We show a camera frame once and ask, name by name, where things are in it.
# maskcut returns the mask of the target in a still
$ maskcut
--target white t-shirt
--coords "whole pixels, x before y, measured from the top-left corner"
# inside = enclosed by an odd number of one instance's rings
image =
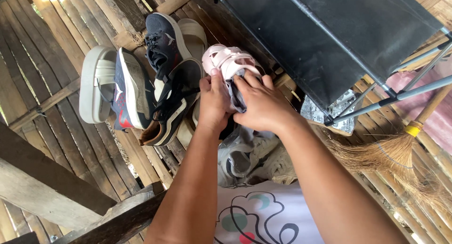
[[[218,187],[215,244],[322,244],[298,182]]]

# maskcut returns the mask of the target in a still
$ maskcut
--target broom handle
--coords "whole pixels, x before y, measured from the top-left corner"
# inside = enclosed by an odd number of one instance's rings
[[[446,97],[449,91],[452,89],[452,84],[446,85],[439,89],[438,93],[427,103],[427,106],[421,111],[415,121],[424,124],[428,117],[435,111],[435,108]]]

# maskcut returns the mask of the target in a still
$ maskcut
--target hand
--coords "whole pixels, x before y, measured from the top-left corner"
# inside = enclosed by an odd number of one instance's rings
[[[293,121],[306,121],[298,114],[282,93],[275,89],[269,75],[262,77],[262,83],[251,72],[245,72],[245,79],[234,76],[234,83],[243,95],[245,113],[235,113],[234,121],[257,131],[271,131],[276,135]]]
[[[199,81],[201,105],[197,128],[208,128],[218,134],[227,125],[230,113],[230,97],[223,75],[218,69],[212,69],[211,75]]]

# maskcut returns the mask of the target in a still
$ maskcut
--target pink shoe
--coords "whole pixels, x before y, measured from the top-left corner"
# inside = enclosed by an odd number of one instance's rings
[[[261,77],[255,65],[256,60],[238,47],[212,45],[202,56],[202,67],[206,73],[210,75],[211,70],[217,68],[221,71],[225,80],[232,79],[234,74],[241,69],[248,69],[256,76]]]

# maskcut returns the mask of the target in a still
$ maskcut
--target metal frame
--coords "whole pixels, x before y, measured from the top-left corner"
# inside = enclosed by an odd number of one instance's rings
[[[253,30],[248,27],[246,25],[246,23],[241,19],[241,17],[237,14],[237,12],[234,10],[234,8],[225,0],[219,0],[238,20],[239,22],[248,30],[249,33],[251,33],[256,40],[264,47],[264,49],[266,51],[268,51],[268,53],[270,53],[270,55],[276,59],[272,53],[266,48],[265,44],[263,44],[263,42],[261,42],[261,40],[259,39],[259,37],[253,32]],[[373,68],[371,68],[370,66],[368,66],[364,60],[362,60],[352,49],[350,49],[344,42],[341,41],[341,39],[339,39],[339,37],[337,37],[331,30],[330,28],[319,18],[317,17],[310,9],[307,5],[303,4],[300,0],[291,0],[291,2],[293,4],[295,4],[298,9],[300,9],[306,16],[308,16],[317,26],[319,26],[331,39],[333,39],[336,44],[338,46],[340,46],[342,48],[342,50],[344,50],[361,68],[364,69],[364,71],[366,71],[366,73],[375,81],[372,85],[370,85],[369,88],[367,88],[355,101],[352,102],[351,105],[349,105],[346,109],[344,109],[342,111],[342,113],[340,113],[336,118],[333,118],[331,116],[330,113],[328,113],[328,111],[323,108],[320,107],[319,105],[317,105],[317,103],[315,103],[315,101],[313,101],[316,106],[321,109],[321,111],[323,112],[323,114],[326,116],[326,121],[325,121],[325,126],[332,126],[336,123],[339,123],[341,121],[347,120],[349,118],[353,118],[356,117],[358,115],[361,114],[365,114],[368,113],[372,110],[376,110],[379,109],[381,107],[393,104],[395,102],[399,102],[401,100],[404,100],[406,98],[412,97],[412,96],[416,96],[418,94],[421,93],[425,93],[427,91],[431,91],[437,88],[440,88],[442,86],[445,85],[449,85],[452,83],[452,76],[446,77],[446,78],[442,78],[439,79],[437,81],[434,81],[430,84],[426,84],[423,86],[420,86],[418,88],[412,89],[410,90],[413,85],[416,84],[416,82],[418,82],[430,69],[432,69],[434,67],[434,65],[450,50],[452,49],[452,32],[450,32],[447,28],[443,27],[441,29],[441,31],[445,34],[445,36],[447,38],[449,38],[449,40],[441,45],[438,45],[438,47],[429,50],[423,54],[421,54],[420,56],[417,56],[407,62],[404,62],[402,64],[400,64],[395,70],[394,72],[402,69],[402,68],[406,68],[407,66],[409,66],[410,64],[417,62],[425,57],[428,57],[438,51],[441,51],[432,61],[430,61],[430,63],[428,65],[426,65],[425,67],[422,68],[422,70],[419,72],[419,74],[417,74],[417,76],[415,78],[413,78],[406,86],[404,89],[402,89],[401,91],[399,91],[398,93],[396,93],[391,87],[389,87],[388,85],[386,85],[385,81],[381,80],[380,77],[376,74],[376,72],[373,70]],[[365,97],[365,95],[370,92],[373,88],[375,88],[377,85],[379,85],[389,96],[389,98],[387,99],[383,99],[377,103],[374,103],[372,105],[366,106],[365,108],[361,108],[355,112],[349,113],[349,114],[345,114],[347,111],[349,111],[351,108],[353,108],[353,106],[355,106],[362,98]]]

